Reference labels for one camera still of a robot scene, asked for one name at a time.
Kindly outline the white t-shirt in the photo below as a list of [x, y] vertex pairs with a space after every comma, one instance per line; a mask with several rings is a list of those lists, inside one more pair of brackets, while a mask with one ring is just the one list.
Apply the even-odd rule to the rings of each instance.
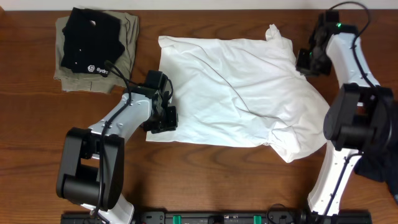
[[149, 142], [270, 146], [285, 161], [326, 139], [324, 97], [295, 68], [290, 39], [270, 25], [262, 40], [160, 36], [160, 71], [172, 81], [175, 131]]

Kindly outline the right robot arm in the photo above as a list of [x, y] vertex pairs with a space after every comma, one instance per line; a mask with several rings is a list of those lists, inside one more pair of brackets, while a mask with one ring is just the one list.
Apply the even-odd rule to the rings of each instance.
[[361, 31], [340, 22], [319, 24], [309, 49], [300, 49], [296, 68], [305, 75], [335, 70], [340, 86], [325, 115], [326, 155], [308, 195], [313, 222], [340, 215], [340, 200], [357, 163], [372, 149], [382, 153], [391, 141], [392, 90], [373, 77], [361, 50]]

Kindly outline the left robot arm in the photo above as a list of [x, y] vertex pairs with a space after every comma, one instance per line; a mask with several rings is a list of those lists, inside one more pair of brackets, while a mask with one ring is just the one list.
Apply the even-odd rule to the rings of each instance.
[[124, 148], [136, 129], [153, 134], [177, 128], [172, 91], [163, 87], [127, 89], [120, 102], [89, 128], [71, 128], [65, 137], [56, 194], [89, 209], [104, 223], [131, 223], [134, 206], [122, 194]]

